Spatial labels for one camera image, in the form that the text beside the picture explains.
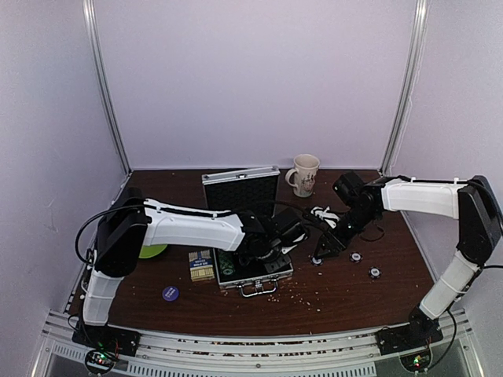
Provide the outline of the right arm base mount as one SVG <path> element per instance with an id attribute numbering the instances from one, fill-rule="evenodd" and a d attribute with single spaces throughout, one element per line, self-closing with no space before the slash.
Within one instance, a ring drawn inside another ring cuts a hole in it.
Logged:
<path id="1" fill-rule="evenodd" d="M 396 328 L 382 328 L 375 336 L 381 356 L 426 347 L 433 342 L 443 340 L 443 334 L 439 328 L 426 335 L 418 335 L 413 332 L 409 324 Z"/>

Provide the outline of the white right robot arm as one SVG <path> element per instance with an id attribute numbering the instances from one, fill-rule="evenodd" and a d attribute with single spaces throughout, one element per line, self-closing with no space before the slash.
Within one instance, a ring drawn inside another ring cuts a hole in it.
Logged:
<path id="1" fill-rule="evenodd" d="M 467 181 L 397 176 L 365 183 L 350 171 L 341 175 L 332 188 L 349 209 L 329 221 L 312 258 L 315 265 L 345 251 L 385 211 L 433 214 L 458 222 L 459 240 L 452 262 L 410 314 L 411 324 L 403 329 L 406 344 L 420 346 L 432 335 L 438 318 L 482 272 L 502 238 L 502 212 L 489 181 L 482 175 Z"/>

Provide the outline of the aluminium poker case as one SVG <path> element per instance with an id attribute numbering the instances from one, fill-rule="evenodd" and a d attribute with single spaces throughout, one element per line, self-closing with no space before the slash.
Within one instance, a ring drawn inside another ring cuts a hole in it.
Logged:
<path id="1" fill-rule="evenodd" d="M 255 214 L 273 217 L 279 177 L 280 170 L 276 166 L 203 174 L 201 181 L 207 208 L 229 210 L 254 204 Z M 219 270 L 219 251 L 211 249 L 219 288 L 224 291 L 237 289 L 243 298 L 273 294 L 279 288 L 279 281 L 289 278 L 294 271 L 292 260 L 275 273 L 267 273 L 260 265 L 244 268 L 236 261 L 235 253 L 230 252 L 236 271 L 232 276 L 224 276 Z"/>

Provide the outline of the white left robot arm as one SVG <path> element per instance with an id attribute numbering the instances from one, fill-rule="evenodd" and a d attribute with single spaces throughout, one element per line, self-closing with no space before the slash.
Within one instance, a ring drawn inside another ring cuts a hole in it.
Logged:
<path id="1" fill-rule="evenodd" d="M 138 188 L 123 192 L 110 208 L 81 227 L 97 223 L 94 246 L 81 258 L 91 268 L 80 315 L 83 337 L 97 349 L 111 344 L 112 329 L 105 326 L 109 311 L 122 280 L 135 270 L 143 247 L 214 248 L 267 265 L 309 238 L 300 209 L 289 205 L 267 217 L 256 212 L 259 205 L 203 210 L 145 198 Z"/>

